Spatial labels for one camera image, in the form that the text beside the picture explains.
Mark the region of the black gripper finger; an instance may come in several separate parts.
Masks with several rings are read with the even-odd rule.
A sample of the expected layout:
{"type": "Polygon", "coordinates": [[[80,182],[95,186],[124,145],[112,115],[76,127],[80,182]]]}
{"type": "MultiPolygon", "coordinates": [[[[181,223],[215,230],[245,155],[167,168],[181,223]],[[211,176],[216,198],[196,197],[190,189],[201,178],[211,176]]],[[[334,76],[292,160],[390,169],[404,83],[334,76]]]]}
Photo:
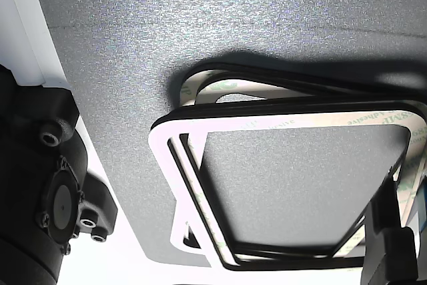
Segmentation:
{"type": "Polygon", "coordinates": [[[414,233],[403,227],[396,182],[388,174],[367,205],[363,284],[409,284],[418,279],[414,233]]]}
{"type": "Polygon", "coordinates": [[[417,190],[415,197],[418,214],[418,229],[423,232],[426,228],[426,178],[424,178],[417,190]]]}

